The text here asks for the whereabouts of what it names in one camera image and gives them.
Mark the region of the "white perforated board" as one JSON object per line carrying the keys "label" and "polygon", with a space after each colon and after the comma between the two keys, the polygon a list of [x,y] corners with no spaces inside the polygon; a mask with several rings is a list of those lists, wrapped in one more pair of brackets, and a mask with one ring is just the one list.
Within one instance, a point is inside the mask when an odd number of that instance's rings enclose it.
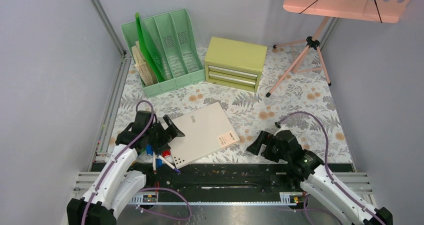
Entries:
{"label": "white perforated board", "polygon": [[172,120],[185,134],[170,143],[170,153],[178,170],[240,141],[219,102]]}

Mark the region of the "green Treehouse book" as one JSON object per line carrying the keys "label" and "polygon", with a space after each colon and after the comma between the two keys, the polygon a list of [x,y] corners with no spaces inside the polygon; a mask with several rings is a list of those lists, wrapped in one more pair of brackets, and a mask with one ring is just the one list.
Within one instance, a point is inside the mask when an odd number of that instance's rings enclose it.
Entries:
{"label": "green Treehouse book", "polygon": [[135,68],[137,69],[141,80],[143,81],[146,87],[153,85],[154,84],[153,77],[151,76],[149,67],[147,66],[147,63],[140,49],[137,46],[132,46],[131,51],[132,51],[132,57],[135,62]]}

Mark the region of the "green clip file folder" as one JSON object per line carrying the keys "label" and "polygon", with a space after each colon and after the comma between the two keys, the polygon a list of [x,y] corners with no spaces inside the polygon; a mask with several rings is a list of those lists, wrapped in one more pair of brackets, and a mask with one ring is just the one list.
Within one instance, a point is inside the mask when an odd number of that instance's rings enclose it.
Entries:
{"label": "green clip file folder", "polygon": [[141,16],[139,12],[135,13],[135,22],[136,29],[138,34],[140,51],[144,55],[147,63],[150,68],[154,72],[159,83],[164,82],[166,80],[165,70],[162,61],[162,56],[156,47],[152,36],[147,30],[146,26],[143,24]]}

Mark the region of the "purple cartoon book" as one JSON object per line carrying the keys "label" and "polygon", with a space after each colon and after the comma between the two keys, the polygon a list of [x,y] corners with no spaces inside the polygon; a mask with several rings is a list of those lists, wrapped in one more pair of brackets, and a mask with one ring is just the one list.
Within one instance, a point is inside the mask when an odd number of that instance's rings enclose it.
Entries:
{"label": "purple cartoon book", "polygon": [[[140,52],[141,52],[141,49],[140,49],[140,42],[139,42],[138,40],[135,42],[135,46],[137,46],[137,47],[139,48]],[[158,79],[157,79],[157,77],[156,77],[155,73],[153,72],[153,70],[152,70],[152,68],[149,66],[149,64],[147,63],[147,60],[146,60],[146,58],[145,58],[145,57],[144,57],[144,60],[146,61],[146,64],[147,64],[148,69],[149,69],[149,72],[150,72],[150,74],[151,74],[151,76],[152,76],[152,78],[153,78],[153,82],[154,82],[154,84],[157,84],[157,83],[158,83]]]}

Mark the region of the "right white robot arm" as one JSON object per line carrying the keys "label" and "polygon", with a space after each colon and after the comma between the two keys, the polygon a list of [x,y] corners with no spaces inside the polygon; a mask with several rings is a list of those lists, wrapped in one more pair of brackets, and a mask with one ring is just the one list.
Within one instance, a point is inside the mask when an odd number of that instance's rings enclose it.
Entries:
{"label": "right white robot arm", "polygon": [[291,131],[280,129],[271,134],[262,130],[246,150],[272,162],[286,161],[291,173],[286,178],[287,186],[293,191],[302,189],[312,195],[342,224],[393,224],[393,215],[387,208],[376,208],[358,196],[319,156],[303,149]]}

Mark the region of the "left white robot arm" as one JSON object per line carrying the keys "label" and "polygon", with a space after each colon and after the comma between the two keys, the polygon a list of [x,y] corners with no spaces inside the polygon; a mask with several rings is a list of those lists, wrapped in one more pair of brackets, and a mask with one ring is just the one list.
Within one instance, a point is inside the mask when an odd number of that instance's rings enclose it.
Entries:
{"label": "left white robot arm", "polygon": [[155,177],[146,171],[129,170],[146,146],[156,155],[170,149],[169,143],[184,137],[172,120],[163,116],[164,128],[155,113],[137,111],[131,122],[116,138],[116,146],[99,176],[82,195],[72,198],[66,207],[70,225],[115,225],[131,198],[155,185]]}

